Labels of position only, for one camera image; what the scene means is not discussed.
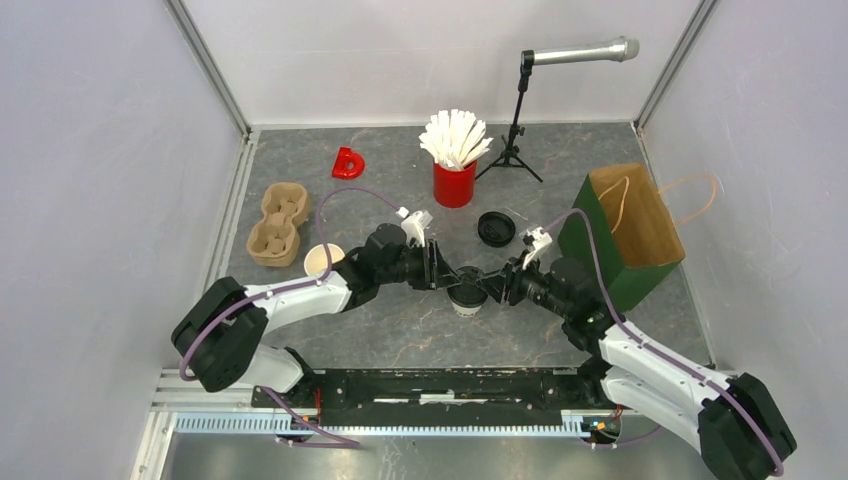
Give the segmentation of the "single white paper cup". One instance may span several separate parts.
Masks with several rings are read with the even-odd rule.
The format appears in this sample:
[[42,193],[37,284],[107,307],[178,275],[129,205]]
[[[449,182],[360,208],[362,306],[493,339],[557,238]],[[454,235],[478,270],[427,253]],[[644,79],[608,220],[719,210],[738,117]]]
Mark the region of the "single white paper cup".
[[485,300],[471,303],[451,301],[451,305],[453,307],[454,312],[461,317],[475,316],[485,303]]

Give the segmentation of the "white paper cup stack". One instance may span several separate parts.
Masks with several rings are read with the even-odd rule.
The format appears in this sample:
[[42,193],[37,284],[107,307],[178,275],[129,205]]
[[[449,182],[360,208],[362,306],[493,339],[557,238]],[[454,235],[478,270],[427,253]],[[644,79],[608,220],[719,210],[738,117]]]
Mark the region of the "white paper cup stack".
[[312,247],[303,261],[303,269],[307,276],[321,274],[332,263],[342,260],[344,251],[335,244],[328,243]]

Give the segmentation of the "green paper bag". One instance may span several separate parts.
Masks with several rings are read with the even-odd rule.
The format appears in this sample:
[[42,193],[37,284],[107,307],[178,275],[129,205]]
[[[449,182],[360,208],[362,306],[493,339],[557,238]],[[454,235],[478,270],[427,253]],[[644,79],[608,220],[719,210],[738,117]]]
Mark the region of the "green paper bag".
[[[710,197],[696,212],[675,220],[662,194],[689,181],[710,182]],[[718,191],[714,176],[693,174],[659,187],[646,167],[618,164],[587,174],[557,238],[565,257],[579,260],[592,277],[598,260],[615,308],[627,312],[647,297],[685,258],[677,228],[705,213]]]

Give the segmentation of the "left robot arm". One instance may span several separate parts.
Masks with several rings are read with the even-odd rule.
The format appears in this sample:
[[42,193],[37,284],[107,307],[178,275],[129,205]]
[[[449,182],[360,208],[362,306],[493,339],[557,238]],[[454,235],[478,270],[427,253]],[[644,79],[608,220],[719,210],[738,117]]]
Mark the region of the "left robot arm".
[[331,272],[271,285],[243,286],[231,276],[216,280],[171,334],[180,371],[205,391],[244,382],[267,387],[290,407],[306,405],[314,381],[291,348],[263,344],[285,325],[338,314],[373,300],[381,286],[405,283],[439,290],[460,282],[434,240],[408,240],[401,227],[382,224],[365,243],[335,262]]

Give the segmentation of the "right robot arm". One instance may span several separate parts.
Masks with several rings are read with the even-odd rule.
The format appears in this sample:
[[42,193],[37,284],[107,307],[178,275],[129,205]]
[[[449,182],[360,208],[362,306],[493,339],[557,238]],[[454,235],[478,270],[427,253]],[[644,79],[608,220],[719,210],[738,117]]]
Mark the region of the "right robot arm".
[[713,370],[650,338],[607,304],[578,261],[560,258],[543,273],[536,261],[513,259],[476,284],[499,303],[528,300],[560,317],[568,340],[591,356],[577,382],[580,400],[639,412],[689,444],[716,478],[778,476],[797,450],[761,380]]

